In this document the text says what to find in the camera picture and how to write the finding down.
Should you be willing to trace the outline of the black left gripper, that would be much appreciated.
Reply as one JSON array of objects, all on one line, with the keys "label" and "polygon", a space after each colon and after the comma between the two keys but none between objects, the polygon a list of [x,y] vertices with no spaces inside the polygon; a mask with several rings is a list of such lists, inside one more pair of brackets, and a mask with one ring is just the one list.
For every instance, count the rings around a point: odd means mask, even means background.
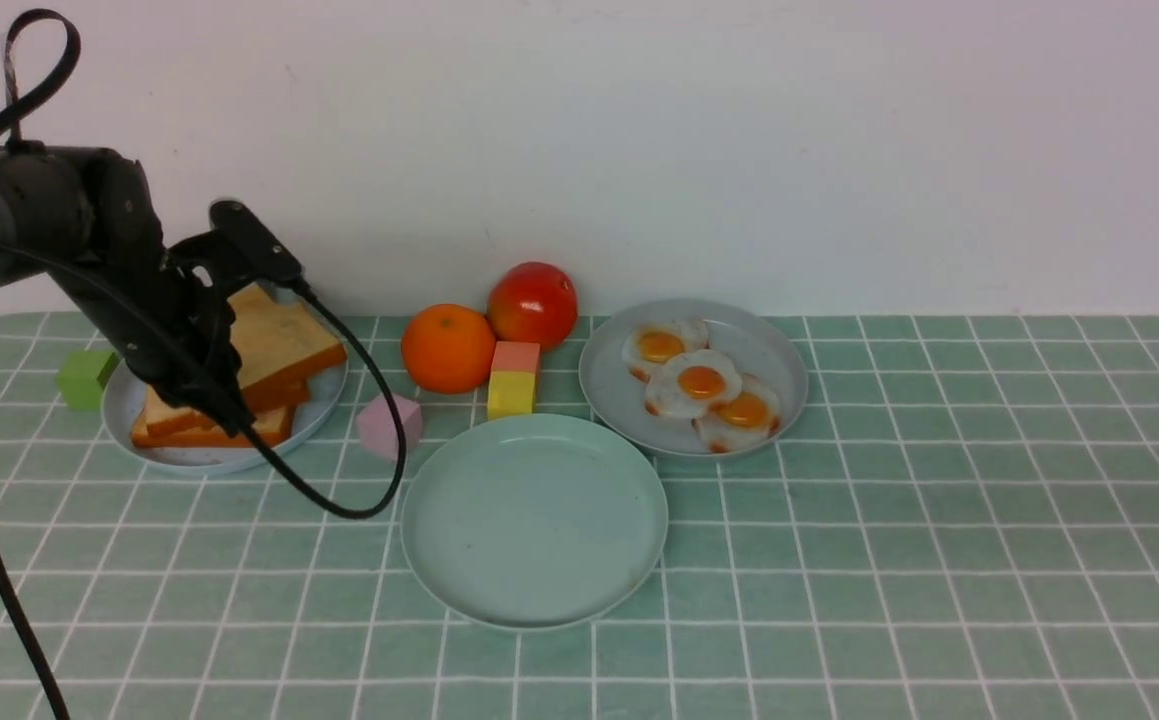
[{"label": "black left gripper", "polygon": [[167,250],[109,250],[89,275],[89,317],[137,378],[165,401],[194,401],[228,437],[252,428],[221,293]]}]

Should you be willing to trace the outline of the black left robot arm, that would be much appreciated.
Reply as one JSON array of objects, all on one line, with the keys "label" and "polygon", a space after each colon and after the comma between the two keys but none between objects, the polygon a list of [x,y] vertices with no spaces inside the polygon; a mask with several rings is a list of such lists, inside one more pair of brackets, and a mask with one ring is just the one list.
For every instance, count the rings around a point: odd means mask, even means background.
[{"label": "black left robot arm", "polygon": [[48,274],[140,381],[236,434],[233,314],[172,259],[137,161],[112,150],[0,150],[0,288]]}]

